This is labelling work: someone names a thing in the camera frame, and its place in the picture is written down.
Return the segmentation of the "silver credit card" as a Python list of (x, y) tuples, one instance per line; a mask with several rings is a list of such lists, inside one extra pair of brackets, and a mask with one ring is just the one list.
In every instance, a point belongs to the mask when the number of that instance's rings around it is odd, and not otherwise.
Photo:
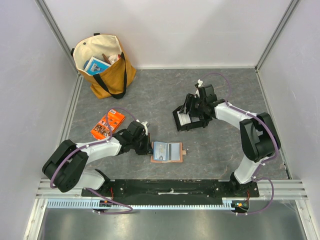
[(155, 141), (153, 143), (153, 159), (155, 161), (166, 161), (167, 160), (168, 144), (165, 142)]

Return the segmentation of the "brown leather card holder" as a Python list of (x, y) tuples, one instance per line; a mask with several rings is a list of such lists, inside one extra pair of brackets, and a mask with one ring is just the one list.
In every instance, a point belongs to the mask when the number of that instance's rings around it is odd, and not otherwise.
[(187, 155), (182, 142), (154, 141), (151, 146), (153, 150), (151, 163), (182, 163), (184, 156)]

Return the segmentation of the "black plastic bin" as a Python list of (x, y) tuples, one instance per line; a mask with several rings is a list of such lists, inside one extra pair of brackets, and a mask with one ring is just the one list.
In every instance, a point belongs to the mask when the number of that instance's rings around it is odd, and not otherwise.
[(203, 118), (191, 117), (189, 114), (180, 113), (182, 106), (176, 108), (172, 114), (176, 129), (180, 131), (189, 131), (196, 128), (205, 128), (209, 125), (209, 122), (213, 119), (210, 116), (204, 116)]

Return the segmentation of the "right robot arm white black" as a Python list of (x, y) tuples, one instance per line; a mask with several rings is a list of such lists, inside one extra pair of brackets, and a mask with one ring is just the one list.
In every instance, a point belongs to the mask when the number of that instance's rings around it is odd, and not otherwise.
[(273, 120), (266, 112), (251, 113), (218, 99), (211, 84), (201, 86), (197, 83), (195, 87), (196, 92), (188, 93), (183, 105), (172, 112), (176, 128), (178, 131), (205, 128), (216, 119), (240, 131), (244, 156), (229, 180), (230, 193), (240, 197), (257, 179), (260, 167), (276, 157), (281, 148)]

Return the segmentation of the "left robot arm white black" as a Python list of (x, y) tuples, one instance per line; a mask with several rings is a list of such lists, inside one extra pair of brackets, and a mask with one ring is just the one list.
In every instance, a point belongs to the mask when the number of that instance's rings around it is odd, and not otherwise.
[(110, 192), (107, 176), (100, 170), (86, 171), (85, 167), (96, 160), (119, 156), (131, 150), (140, 156), (152, 155), (148, 126), (147, 121), (134, 120), (110, 139), (87, 143), (64, 140), (42, 167), (43, 174), (50, 179), (50, 188), (66, 193), (75, 187), (89, 187), (98, 196), (106, 196)]

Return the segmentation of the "white card stack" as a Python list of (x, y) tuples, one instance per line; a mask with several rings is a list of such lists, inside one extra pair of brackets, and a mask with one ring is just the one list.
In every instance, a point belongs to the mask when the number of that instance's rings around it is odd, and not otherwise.
[(177, 116), (180, 126), (185, 126), (192, 123), (191, 117), (188, 113), (180, 113), (178, 111)]

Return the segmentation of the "orange product box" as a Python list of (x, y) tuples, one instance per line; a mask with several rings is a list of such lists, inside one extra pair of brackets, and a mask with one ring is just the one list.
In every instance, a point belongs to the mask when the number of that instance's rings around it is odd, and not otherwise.
[(116, 111), (115, 109), (111, 109), (107, 114), (107, 119), (104, 115), (100, 119), (100, 121), (93, 127), (90, 133), (97, 140), (108, 138), (110, 135), (110, 131), (112, 131), (112, 133), (115, 133), (123, 123), (125, 118), (126, 117), (122, 113)]

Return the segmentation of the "mustard canvas tote bag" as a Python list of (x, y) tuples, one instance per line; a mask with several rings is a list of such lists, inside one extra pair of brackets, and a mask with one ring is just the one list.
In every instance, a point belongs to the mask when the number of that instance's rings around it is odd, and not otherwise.
[[(136, 69), (132, 66), (118, 37), (112, 34), (95, 33), (81, 40), (70, 52), (78, 72), (87, 80), (98, 99), (113, 97), (121, 99), (133, 82)], [(92, 57), (104, 62), (105, 57), (119, 59), (102, 72), (89, 73), (86, 68)]]

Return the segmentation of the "blue white book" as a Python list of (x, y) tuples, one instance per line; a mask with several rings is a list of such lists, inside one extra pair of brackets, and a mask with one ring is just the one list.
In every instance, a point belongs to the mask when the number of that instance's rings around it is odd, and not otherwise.
[(96, 75), (107, 70), (111, 65), (94, 56), (87, 60), (84, 64), (84, 71), (89, 75)]

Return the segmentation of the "brown item in bag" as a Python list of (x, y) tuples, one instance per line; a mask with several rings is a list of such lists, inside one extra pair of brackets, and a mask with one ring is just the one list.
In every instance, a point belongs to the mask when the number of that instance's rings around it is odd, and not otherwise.
[(103, 60), (104, 60), (107, 64), (109, 64), (109, 65), (111, 64), (110, 61), (109, 61), (109, 59), (108, 59), (108, 57), (107, 57), (104, 53), (102, 54), (102, 57), (103, 57)]

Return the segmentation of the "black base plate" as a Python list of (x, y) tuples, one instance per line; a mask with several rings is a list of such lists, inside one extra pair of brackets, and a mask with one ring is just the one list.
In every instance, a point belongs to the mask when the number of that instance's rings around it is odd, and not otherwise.
[(222, 198), (258, 198), (258, 184), (236, 189), (230, 181), (217, 179), (112, 179), (96, 190), (127, 205), (211, 205)]

